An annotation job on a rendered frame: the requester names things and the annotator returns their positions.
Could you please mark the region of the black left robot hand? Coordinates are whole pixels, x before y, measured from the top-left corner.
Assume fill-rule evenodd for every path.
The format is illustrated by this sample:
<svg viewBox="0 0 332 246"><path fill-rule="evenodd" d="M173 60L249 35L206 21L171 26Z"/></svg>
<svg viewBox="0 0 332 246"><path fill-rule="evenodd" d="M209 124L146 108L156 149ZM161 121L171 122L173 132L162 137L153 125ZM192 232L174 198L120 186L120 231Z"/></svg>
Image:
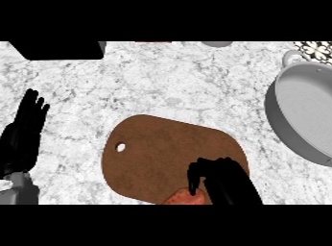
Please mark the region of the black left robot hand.
<svg viewBox="0 0 332 246"><path fill-rule="evenodd" d="M0 135L0 180L34 167L49 108L44 98L30 88L19 102L15 120Z"/></svg>

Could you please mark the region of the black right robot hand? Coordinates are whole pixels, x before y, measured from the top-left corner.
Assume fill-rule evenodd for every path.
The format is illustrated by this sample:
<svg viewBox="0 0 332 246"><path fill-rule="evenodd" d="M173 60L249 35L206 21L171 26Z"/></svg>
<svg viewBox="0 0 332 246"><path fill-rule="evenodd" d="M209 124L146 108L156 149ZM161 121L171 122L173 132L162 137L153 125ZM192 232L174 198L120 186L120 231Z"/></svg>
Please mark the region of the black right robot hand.
<svg viewBox="0 0 332 246"><path fill-rule="evenodd" d="M240 164L230 158L217 160L198 158L198 161L189 164L187 180L192 196L196 195L201 182L203 182L214 205L259 206L262 204L249 176Z"/></svg>

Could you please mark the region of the orange sweet potato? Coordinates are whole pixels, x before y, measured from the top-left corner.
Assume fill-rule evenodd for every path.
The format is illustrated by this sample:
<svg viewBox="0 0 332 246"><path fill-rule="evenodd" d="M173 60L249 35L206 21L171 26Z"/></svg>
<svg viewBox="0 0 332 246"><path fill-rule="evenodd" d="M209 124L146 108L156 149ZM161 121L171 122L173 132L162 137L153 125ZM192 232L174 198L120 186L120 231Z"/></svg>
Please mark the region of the orange sweet potato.
<svg viewBox="0 0 332 246"><path fill-rule="evenodd" d="M196 194L192 195L189 192L189 188L180 188L165 199L165 205L203 205L205 204L205 193L198 188Z"/></svg>

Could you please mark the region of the brown wooden cutting board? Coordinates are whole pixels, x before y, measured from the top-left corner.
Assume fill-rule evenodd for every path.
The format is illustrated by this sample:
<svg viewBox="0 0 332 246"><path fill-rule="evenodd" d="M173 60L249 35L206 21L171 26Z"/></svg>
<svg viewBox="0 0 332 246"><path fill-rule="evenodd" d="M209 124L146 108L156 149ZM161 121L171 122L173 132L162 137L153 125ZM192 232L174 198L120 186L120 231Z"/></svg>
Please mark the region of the brown wooden cutting board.
<svg viewBox="0 0 332 246"><path fill-rule="evenodd" d="M248 166L237 141L224 132L152 115L114 128L102 154L103 179L122 196L159 204L189 185L189 164L231 158Z"/></svg>

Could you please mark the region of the grey metal pot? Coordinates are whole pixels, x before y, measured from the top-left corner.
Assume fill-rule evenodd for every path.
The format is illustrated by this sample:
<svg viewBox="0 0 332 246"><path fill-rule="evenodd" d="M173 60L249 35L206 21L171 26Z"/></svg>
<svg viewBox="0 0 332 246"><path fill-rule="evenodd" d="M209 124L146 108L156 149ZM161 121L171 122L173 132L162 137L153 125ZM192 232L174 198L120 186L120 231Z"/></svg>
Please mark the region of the grey metal pot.
<svg viewBox="0 0 332 246"><path fill-rule="evenodd" d="M282 69L265 94L265 115L286 147L305 160L332 167L332 66L290 62L290 50L282 57Z"/></svg>

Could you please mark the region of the black box appliance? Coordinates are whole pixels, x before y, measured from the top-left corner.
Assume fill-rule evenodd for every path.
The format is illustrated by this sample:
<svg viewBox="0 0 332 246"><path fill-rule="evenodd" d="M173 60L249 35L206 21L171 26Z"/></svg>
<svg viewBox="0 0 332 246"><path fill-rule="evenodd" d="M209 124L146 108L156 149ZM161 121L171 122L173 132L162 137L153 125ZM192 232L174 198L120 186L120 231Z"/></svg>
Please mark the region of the black box appliance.
<svg viewBox="0 0 332 246"><path fill-rule="evenodd" d="M100 60L105 41L12 41L15 49L30 61Z"/></svg>

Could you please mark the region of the grey round object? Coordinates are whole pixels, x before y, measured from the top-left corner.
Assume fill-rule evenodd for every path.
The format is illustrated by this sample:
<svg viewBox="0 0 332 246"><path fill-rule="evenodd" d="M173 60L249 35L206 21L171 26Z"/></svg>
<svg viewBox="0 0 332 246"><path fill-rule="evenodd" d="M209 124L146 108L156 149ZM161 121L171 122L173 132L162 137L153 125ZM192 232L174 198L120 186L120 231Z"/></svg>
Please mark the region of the grey round object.
<svg viewBox="0 0 332 246"><path fill-rule="evenodd" d="M214 48L223 48L231 45L231 41L202 41L202 44L214 47Z"/></svg>

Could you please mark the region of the black and white patterned mat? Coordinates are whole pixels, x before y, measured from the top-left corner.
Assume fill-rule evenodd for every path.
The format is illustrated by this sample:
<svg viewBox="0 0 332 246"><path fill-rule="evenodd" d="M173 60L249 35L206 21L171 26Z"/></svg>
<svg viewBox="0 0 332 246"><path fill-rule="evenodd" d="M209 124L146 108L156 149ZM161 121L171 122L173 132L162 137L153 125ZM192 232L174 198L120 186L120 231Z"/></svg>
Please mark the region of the black and white patterned mat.
<svg viewBox="0 0 332 246"><path fill-rule="evenodd" d="M314 62L332 66L332 41L295 41L293 44Z"/></svg>

